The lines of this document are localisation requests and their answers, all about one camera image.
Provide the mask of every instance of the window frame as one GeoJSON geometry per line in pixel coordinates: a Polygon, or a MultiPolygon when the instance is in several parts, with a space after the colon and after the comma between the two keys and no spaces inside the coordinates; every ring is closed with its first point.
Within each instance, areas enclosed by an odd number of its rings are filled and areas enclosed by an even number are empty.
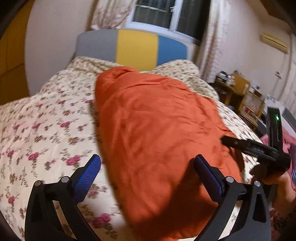
{"type": "Polygon", "coordinates": [[[172,39],[175,39],[184,43],[200,45],[200,41],[198,39],[177,31],[180,16],[181,16],[182,5],[183,5],[183,0],[175,0],[174,10],[173,10],[172,19],[170,21],[169,28],[164,28],[164,27],[160,27],[160,26],[156,26],[148,23],[134,22],[133,17],[136,10],[136,5],[135,5],[132,8],[131,13],[127,17],[125,28],[152,32],[152,33],[168,36],[172,39]]]}

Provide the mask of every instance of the orange blanket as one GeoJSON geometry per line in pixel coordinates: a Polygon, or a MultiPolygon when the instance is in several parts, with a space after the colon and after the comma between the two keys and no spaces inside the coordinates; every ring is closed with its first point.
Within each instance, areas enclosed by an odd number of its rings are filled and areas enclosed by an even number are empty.
{"type": "Polygon", "coordinates": [[[241,181],[220,143],[227,129],[210,98],[178,80],[128,67],[101,73],[96,83],[106,165],[122,212],[142,240],[198,235],[212,202],[190,161],[202,154],[225,176],[241,181]]]}

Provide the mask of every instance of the air conditioner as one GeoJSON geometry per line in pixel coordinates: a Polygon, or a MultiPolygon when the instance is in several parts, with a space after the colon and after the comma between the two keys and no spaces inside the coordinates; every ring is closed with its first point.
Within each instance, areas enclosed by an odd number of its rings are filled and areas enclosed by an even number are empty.
{"type": "Polygon", "coordinates": [[[271,34],[263,33],[260,35],[260,41],[282,51],[283,53],[288,53],[287,43],[271,34]]]}

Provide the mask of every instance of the floral curtain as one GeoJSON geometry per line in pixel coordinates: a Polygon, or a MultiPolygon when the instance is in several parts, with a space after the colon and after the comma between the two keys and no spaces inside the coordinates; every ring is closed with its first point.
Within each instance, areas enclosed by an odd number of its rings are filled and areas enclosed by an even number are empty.
{"type": "Polygon", "coordinates": [[[91,28],[120,29],[135,4],[136,0],[99,0],[91,28]]]}
{"type": "Polygon", "coordinates": [[[200,68],[201,78],[208,83],[215,81],[228,33],[231,4],[232,0],[211,0],[207,28],[196,60],[196,65],[200,68]]]}
{"type": "Polygon", "coordinates": [[[290,66],[279,101],[296,116],[296,37],[291,34],[290,66]]]}

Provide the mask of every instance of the window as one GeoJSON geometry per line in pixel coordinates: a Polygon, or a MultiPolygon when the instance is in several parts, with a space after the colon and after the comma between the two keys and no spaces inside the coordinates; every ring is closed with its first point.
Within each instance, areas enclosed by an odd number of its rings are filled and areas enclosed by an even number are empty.
{"type": "Polygon", "coordinates": [[[138,0],[126,27],[199,45],[209,9],[210,0],[138,0]]]}

